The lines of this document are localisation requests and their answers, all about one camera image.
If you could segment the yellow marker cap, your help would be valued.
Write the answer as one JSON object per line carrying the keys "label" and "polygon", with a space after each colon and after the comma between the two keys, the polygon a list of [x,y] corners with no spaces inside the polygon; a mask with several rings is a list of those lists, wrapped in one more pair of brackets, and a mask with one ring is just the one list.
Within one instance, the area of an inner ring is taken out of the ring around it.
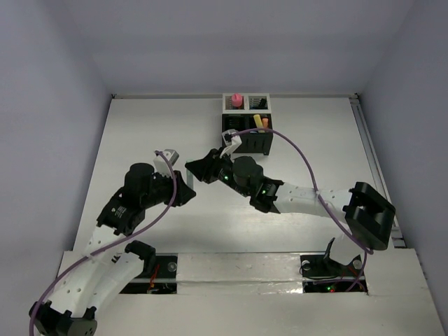
{"label": "yellow marker cap", "polygon": [[260,117],[259,114],[254,114],[253,115],[253,120],[254,120],[255,126],[257,128],[263,128],[262,118]]}

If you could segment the pink bottle of pens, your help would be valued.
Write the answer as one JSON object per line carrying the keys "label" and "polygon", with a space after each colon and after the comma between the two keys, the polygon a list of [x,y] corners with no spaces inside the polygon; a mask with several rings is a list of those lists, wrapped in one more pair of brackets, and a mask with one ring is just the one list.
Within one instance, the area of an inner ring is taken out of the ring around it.
{"label": "pink bottle of pens", "polygon": [[242,109],[244,107],[244,97],[239,93],[234,93],[230,97],[230,109]]}

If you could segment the clear green highlighter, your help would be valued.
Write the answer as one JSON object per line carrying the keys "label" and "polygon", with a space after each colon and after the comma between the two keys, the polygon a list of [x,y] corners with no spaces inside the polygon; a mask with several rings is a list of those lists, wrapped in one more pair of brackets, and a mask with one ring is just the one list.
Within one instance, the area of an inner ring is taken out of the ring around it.
{"label": "clear green highlighter", "polygon": [[190,189],[194,188],[194,176],[190,172],[187,173],[187,186]]}

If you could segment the clear blue-tip marker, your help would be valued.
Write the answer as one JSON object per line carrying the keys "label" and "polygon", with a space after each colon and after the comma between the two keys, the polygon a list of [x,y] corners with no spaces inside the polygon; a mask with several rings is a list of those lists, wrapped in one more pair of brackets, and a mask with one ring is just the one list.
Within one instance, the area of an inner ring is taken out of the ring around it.
{"label": "clear blue-tip marker", "polygon": [[260,99],[259,98],[250,99],[249,105],[251,109],[256,109],[260,105]]}

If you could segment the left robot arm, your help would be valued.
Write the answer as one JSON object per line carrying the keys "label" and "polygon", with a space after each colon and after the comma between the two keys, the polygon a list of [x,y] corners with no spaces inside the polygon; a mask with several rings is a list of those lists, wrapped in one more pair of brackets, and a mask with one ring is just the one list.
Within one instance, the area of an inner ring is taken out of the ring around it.
{"label": "left robot arm", "polygon": [[196,196],[174,169],[171,152],[132,164],[106,203],[82,256],[49,285],[29,310],[30,335],[94,335],[97,314],[135,277],[155,269],[155,248],[137,236],[172,207]]}

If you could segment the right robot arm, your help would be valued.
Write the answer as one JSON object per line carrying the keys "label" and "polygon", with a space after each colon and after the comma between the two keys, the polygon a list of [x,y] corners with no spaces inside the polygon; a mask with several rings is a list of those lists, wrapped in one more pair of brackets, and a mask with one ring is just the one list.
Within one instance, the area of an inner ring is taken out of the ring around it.
{"label": "right robot arm", "polygon": [[335,218],[362,247],[371,251],[388,248],[396,209],[368,183],[357,182],[348,190],[302,188],[267,177],[252,157],[233,160],[217,149],[186,163],[185,168],[200,182],[224,183],[263,213]]}

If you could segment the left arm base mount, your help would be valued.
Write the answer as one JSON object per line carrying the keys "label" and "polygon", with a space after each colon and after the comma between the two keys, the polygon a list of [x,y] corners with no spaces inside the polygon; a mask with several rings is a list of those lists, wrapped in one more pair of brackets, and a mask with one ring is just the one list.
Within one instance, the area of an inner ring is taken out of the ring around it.
{"label": "left arm base mount", "polygon": [[125,252],[137,254],[143,261],[143,271],[129,282],[120,294],[176,294],[178,256],[159,254],[156,249],[141,241],[126,245]]}

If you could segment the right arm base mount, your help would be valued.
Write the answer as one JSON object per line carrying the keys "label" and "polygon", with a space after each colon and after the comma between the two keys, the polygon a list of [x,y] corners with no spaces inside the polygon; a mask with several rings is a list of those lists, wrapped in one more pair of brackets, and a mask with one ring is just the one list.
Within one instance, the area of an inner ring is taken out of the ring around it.
{"label": "right arm base mount", "polygon": [[304,293],[368,293],[363,261],[355,257],[348,265],[330,258],[335,238],[323,253],[300,256],[299,273]]}

